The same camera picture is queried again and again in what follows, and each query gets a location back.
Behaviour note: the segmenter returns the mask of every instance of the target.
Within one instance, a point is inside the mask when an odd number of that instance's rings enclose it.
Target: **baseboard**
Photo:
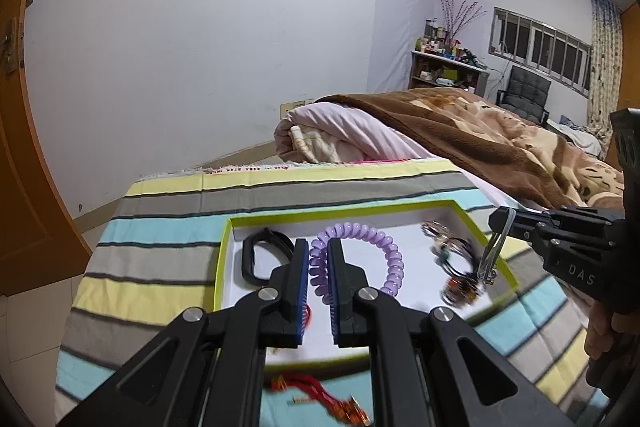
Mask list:
[[[199,167],[203,169],[220,169],[228,165],[249,165],[257,163],[260,160],[271,158],[275,156],[275,154],[276,142],[267,142],[249,147],[248,149],[242,149],[241,151],[234,152],[229,156],[223,156]],[[82,216],[76,217],[76,219],[74,219],[76,227],[78,227],[81,233],[84,233],[108,222],[111,217],[113,217],[113,214],[115,214],[120,199],[121,198],[110,201],[103,206],[99,206],[98,208],[94,208],[94,210],[82,214]]]

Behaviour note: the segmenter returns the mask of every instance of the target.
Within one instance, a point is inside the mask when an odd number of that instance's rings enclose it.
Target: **window frame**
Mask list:
[[[507,22],[514,22],[514,20],[517,20],[516,37],[514,50],[512,53],[509,53],[509,49],[507,48],[505,42],[507,33]],[[499,35],[496,35],[498,22],[500,23],[500,31]],[[529,28],[529,42],[527,43],[525,58],[516,55],[518,51],[518,38],[520,36],[521,26],[528,26]],[[540,50],[538,53],[538,57],[533,57],[537,32],[541,34]],[[549,36],[550,38],[546,66],[541,62],[545,36]],[[561,73],[558,73],[553,69],[554,54],[556,52],[556,46],[558,45],[558,42],[562,42],[564,44],[564,54],[562,56],[562,65],[560,67]],[[567,51],[569,46],[575,48],[574,71],[571,78],[564,76],[564,68],[566,65]],[[586,86],[589,85],[587,81],[589,74],[589,71],[587,71],[587,66],[590,63],[591,46],[586,42],[577,39],[571,34],[558,30],[557,28],[554,28],[549,24],[545,24],[538,20],[532,19],[531,17],[527,17],[519,13],[505,10],[504,8],[496,6],[494,7],[494,16],[491,23],[491,35],[489,39],[488,52],[495,57],[500,57],[510,62],[515,62],[516,64],[523,65],[526,68],[536,71],[536,73],[540,72],[543,76],[546,76],[551,80],[555,80],[556,82],[560,82],[561,84],[570,87],[574,91],[579,92],[583,96],[589,96],[589,89]],[[580,60],[578,60],[578,57],[580,57],[580,52],[582,52],[582,55]]]

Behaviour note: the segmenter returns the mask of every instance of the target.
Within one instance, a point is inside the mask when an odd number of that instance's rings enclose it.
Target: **spiral hair tie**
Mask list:
[[[398,245],[394,243],[394,238],[386,235],[382,230],[374,227],[369,228],[360,223],[336,223],[320,232],[318,238],[311,241],[311,250],[309,250],[309,256],[311,256],[309,274],[314,276],[311,279],[311,286],[316,286],[315,293],[322,297],[324,304],[331,304],[329,279],[326,272],[326,246],[332,237],[361,239],[380,248],[385,253],[386,265],[388,266],[386,281],[380,291],[392,297],[398,295],[404,277],[404,263],[402,262],[402,254],[398,251]]]

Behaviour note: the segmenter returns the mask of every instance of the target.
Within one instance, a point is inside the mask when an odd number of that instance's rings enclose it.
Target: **silver screw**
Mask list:
[[[358,290],[358,297],[366,301],[374,301],[378,298],[378,290],[371,286],[366,286]]]
[[[202,318],[202,309],[191,307],[182,312],[182,318],[187,322],[197,322]]]
[[[258,292],[258,297],[263,301],[274,301],[278,298],[278,290],[276,290],[276,288],[267,286],[267,288],[262,288]]]
[[[440,322],[449,322],[453,318],[454,313],[451,308],[440,306],[439,308],[434,309],[433,316]]]

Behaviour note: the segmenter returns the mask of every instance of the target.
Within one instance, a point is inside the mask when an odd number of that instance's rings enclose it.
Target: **patterned curtain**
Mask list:
[[[587,118],[589,130],[604,151],[611,140],[609,113],[618,108],[622,73],[622,26],[618,7],[610,0],[591,0],[591,78]]]

